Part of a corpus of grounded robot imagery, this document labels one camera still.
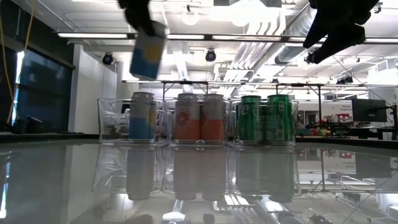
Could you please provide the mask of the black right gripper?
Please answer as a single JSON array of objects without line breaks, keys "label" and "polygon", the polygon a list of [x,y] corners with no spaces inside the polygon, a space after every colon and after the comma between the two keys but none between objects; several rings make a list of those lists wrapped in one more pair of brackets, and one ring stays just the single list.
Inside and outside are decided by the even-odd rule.
[{"label": "black right gripper", "polygon": [[309,0],[310,7],[317,10],[316,18],[307,34],[303,47],[308,49],[328,33],[328,24],[353,22],[337,27],[328,34],[326,41],[313,53],[313,63],[320,63],[351,46],[362,44],[365,29],[356,24],[365,24],[371,10],[379,0]]}]

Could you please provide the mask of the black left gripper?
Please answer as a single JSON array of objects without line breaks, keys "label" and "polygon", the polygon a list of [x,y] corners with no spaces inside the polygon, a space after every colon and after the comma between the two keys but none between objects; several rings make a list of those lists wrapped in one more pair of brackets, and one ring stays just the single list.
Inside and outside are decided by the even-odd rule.
[{"label": "black left gripper", "polygon": [[154,26],[148,10],[149,0],[118,0],[124,10],[127,23],[135,30],[142,29],[147,35],[155,35]]}]

